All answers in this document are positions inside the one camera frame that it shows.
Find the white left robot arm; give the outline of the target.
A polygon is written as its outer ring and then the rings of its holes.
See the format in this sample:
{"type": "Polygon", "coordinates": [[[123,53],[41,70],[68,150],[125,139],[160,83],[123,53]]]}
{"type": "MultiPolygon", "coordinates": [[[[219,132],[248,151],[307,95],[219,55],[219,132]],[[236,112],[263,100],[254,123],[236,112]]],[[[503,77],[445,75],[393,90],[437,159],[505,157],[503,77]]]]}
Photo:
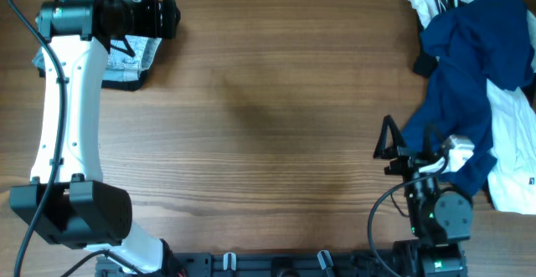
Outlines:
{"type": "Polygon", "coordinates": [[[174,0],[59,0],[32,27],[45,56],[40,147],[30,181],[11,189],[11,209],[53,245],[104,255],[130,274],[179,276],[169,245],[136,224],[128,192],[103,180],[98,151],[101,83],[111,42],[173,38],[174,0]]]}

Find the light blue denim shorts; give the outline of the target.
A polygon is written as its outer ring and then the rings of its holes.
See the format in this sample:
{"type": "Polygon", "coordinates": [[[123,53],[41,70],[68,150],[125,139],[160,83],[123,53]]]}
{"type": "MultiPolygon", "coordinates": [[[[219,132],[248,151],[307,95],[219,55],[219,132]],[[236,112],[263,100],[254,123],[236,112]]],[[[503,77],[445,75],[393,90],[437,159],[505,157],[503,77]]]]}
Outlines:
{"type": "Polygon", "coordinates": [[[125,48],[122,41],[112,40],[113,49],[108,57],[108,64],[103,80],[129,82],[139,80],[141,73],[151,68],[157,50],[162,42],[160,38],[145,38],[127,35],[126,40],[135,55],[133,57],[122,53],[125,48]]]}

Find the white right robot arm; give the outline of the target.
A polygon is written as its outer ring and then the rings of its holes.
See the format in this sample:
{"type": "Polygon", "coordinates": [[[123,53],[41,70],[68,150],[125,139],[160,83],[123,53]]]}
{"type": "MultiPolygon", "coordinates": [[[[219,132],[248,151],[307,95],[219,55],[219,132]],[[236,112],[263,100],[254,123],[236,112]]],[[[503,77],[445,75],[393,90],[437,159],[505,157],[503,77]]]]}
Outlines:
{"type": "Polygon", "coordinates": [[[406,144],[393,118],[383,118],[373,158],[388,160],[386,175],[402,177],[375,202],[367,222],[369,250],[377,264],[391,276],[466,276],[466,258],[461,242],[472,233],[473,201],[455,185],[441,188],[440,176],[457,172],[473,156],[475,146],[464,136],[447,138],[433,125],[425,128],[422,151],[406,144]],[[408,208],[413,240],[393,244],[391,258],[377,250],[374,215],[382,202],[402,189],[408,208]]]}

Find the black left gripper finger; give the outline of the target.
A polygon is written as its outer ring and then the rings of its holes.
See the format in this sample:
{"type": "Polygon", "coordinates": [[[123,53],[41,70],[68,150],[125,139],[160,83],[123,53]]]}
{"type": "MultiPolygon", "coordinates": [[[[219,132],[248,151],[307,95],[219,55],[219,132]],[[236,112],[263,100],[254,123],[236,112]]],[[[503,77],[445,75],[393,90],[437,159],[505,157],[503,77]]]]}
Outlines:
{"type": "Polygon", "coordinates": [[[179,21],[180,19],[176,19],[175,17],[164,18],[162,20],[162,38],[164,39],[175,38],[179,21]]]}
{"type": "Polygon", "coordinates": [[[164,18],[181,18],[181,13],[175,0],[162,0],[162,16],[164,18]]]}

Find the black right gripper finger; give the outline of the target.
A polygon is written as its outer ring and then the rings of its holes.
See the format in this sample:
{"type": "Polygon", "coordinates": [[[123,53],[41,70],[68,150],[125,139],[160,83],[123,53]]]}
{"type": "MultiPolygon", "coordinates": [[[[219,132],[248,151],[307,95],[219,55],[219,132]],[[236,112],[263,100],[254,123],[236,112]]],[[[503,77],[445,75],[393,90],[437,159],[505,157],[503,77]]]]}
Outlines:
{"type": "Polygon", "coordinates": [[[379,133],[379,139],[374,149],[374,154],[373,154],[374,159],[389,159],[389,148],[386,146],[386,143],[387,143],[387,135],[388,135],[390,120],[391,120],[390,115],[386,115],[383,118],[381,130],[379,133]]]}
{"type": "Polygon", "coordinates": [[[394,119],[391,115],[387,116],[387,125],[390,130],[393,146],[396,147],[407,147],[405,139],[399,130],[399,127],[394,122],[394,119]]]}

